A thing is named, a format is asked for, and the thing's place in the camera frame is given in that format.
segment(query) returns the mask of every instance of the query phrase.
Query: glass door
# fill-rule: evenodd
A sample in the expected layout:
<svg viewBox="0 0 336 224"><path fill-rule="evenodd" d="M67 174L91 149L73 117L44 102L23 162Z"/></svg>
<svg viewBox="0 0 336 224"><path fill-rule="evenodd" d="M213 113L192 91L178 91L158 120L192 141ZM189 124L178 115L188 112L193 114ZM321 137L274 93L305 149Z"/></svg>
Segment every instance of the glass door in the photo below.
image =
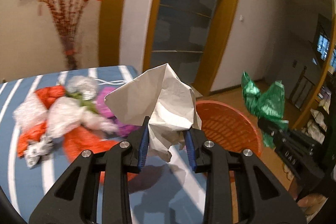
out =
<svg viewBox="0 0 336 224"><path fill-rule="evenodd" d="M216 1L160 1L151 68L169 63L182 82L194 82Z"/></svg>

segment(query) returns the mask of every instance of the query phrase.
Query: crumpled trash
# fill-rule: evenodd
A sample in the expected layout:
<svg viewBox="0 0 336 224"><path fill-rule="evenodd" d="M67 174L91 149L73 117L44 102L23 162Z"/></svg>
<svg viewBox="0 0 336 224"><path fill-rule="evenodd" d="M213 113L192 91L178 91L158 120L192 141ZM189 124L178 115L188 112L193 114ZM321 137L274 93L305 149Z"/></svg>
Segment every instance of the crumpled trash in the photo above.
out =
<svg viewBox="0 0 336 224"><path fill-rule="evenodd" d="M22 131L27 131L46 120L47 109L37 95L32 93L14 110L13 117Z"/></svg>
<svg viewBox="0 0 336 224"><path fill-rule="evenodd" d="M326 132L328 127L324 122L324 115L322 112L314 109L311 109L310 112L313 115L315 122L317 122L317 124Z"/></svg>
<svg viewBox="0 0 336 224"><path fill-rule="evenodd" d="M29 141L27 149L24 151L24 156L28 168L36 165L41 156L49 154L53 149L53 141L46 134L41 136L39 142Z"/></svg>
<svg viewBox="0 0 336 224"><path fill-rule="evenodd" d="M61 97L51 106L48 116L47 134L51 138L60 138L81 124L92 130L103 130L107 133L118 131L118 126L111 120L92 113L80 101Z"/></svg>
<svg viewBox="0 0 336 224"><path fill-rule="evenodd" d="M171 145L180 144L183 148L183 130L191 126L201 129L194 92L179 80L169 64L147 70L105 99L122 123L140 126L145 116L151 117L148 154L158 155L166 162L171 159Z"/></svg>
<svg viewBox="0 0 336 224"><path fill-rule="evenodd" d="M119 142L113 140L102 140L85 127L78 127L71 130L64 136L63 150L68 161L71 163L83 150L91 150L93 153L100 153L109 150ZM136 174L127 173L128 181ZM100 174L100 182L104 182L105 172Z"/></svg>
<svg viewBox="0 0 336 224"><path fill-rule="evenodd" d="M78 75L72 77L67 84L69 93L80 92L83 100L91 100L97 96L98 82L95 78Z"/></svg>
<svg viewBox="0 0 336 224"><path fill-rule="evenodd" d="M100 115L113 120L118 125L118 130L115 133L120 137L128 136L132 131L137 130L140 126L134 126L131 124L124 124L113 114L109 107L105 104L105 96L116 90L115 87L107 86L99 92L96 98L96 108Z"/></svg>
<svg viewBox="0 0 336 224"><path fill-rule="evenodd" d="M243 72L241 87L245 106L250 114L258 119L266 118L284 131L288 129L288 121L282 119L285 111L285 88L281 82L274 82L266 92L261 94L249 75ZM275 148L272 136L264 132L262 136L264 146Z"/></svg>
<svg viewBox="0 0 336 224"><path fill-rule="evenodd" d="M16 152L18 157L24 155L24 151L27 150L28 145L31 141L39 142L41 136L45 134L47 129L47 122L39 123L32 127L31 129L24 131L19 136L17 142Z"/></svg>
<svg viewBox="0 0 336 224"><path fill-rule="evenodd" d="M311 119L307 123L306 135L312 137L314 140L318 141L320 144L323 143L325 136L320 131L318 125Z"/></svg>
<svg viewBox="0 0 336 224"><path fill-rule="evenodd" d="M92 130L102 130L107 133L118 132L118 125L112 120L107 119L91 111L85 110L81 117L81 123L86 128Z"/></svg>
<svg viewBox="0 0 336 224"><path fill-rule="evenodd" d="M51 138L60 138L79 127L85 108L78 105L78 100L68 97L58 98L49 109L47 134Z"/></svg>
<svg viewBox="0 0 336 224"><path fill-rule="evenodd" d="M49 109L59 97L65 96L65 87L62 85L48 86L36 90L35 94L44 106Z"/></svg>
<svg viewBox="0 0 336 224"><path fill-rule="evenodd" d="M112 86L104 87L101 90L101 92L99 92L96 98L96 108L98 112L100 113L100 115L106 118L114 117L114 114L112 113L112 111L109 109L107 105L105 105L105 96L107 94L110 94L114 90L116 90L116 88Z"/></svg>

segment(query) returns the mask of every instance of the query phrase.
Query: green plastic bag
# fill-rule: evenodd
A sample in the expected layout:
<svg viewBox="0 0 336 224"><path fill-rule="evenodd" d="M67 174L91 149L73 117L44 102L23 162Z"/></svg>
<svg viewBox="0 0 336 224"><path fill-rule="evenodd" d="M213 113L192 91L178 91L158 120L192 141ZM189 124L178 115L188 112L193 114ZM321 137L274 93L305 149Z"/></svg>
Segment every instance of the green plastic bag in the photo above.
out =
<svg viewBox="0 0 336 224"><path fill-rule="evenodd" d="M252 115L258 119L266 118L284 131L288 129L288 121L282 119L285 111L285 89L281 82L274 82L266 92L261 94L249 75L243 72L241 87L245 106ZM262 138L264 146L275 148L272 136L262 133Z"/></svg>

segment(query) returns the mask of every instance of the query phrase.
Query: blue gripper pad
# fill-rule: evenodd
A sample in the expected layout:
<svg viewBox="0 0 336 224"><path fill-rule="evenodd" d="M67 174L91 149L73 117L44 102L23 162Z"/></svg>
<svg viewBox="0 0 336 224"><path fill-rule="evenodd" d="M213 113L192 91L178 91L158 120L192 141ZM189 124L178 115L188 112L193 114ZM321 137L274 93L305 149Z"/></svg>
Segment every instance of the blue gripper pad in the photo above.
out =
<svg viewBox="0 0 336 224"><path fill-rule="evenodd" d="M138 168L140 171L142 170L142 168L145 166L146 163L148 145L149 145L149 131L147 126L145 131L143 132L141 143L139 146Z"/></svg>
<svg viewBox="0 0 336 224"><path fill-rule="evenodd" d="M189 130L184 131L184 141L185 141L185 147L187 149L187 154L188 154L188 160L189 160L189 165L193 171L196 170L196 154L195 154L195 147L193 140L191 138L191 133Z"/></svg>

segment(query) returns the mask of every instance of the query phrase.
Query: orange plastic bag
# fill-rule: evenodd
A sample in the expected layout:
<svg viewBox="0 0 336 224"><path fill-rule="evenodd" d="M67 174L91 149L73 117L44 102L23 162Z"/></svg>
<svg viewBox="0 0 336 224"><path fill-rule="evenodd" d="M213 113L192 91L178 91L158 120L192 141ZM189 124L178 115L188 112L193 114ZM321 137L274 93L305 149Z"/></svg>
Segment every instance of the orange plastic bag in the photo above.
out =
<svg viewBox="0 0 336 224"><path fill-rule="evenodd" d="M23 152L27 150L29 140L39 142L41 136L45 133L46 129L47 129L47 122L43 122L32 127L30 130L23 132L20 135L19 141L17 143L16 148L17 155L19 157L23 156Z"/></svg>
<svg viewBox="0 0 336 224"><path fill-rule="evenodd" d="M35 91L47 109L58 99L65 96L65 87L62 85L49 86Z"/></svg>
<svg viewBox="0 0 336 224"><path fill-rule="evenodd" d="M66 133L63 140L63 150L68 161L73 162L83 150L91 150L93 153L100 153L109 150L119 142L106 140L102 141L98 136L79 126ZM128 180L133 179L136 174L128 173ZM100 183L104 182L105 172L101 172Z"/></svg>

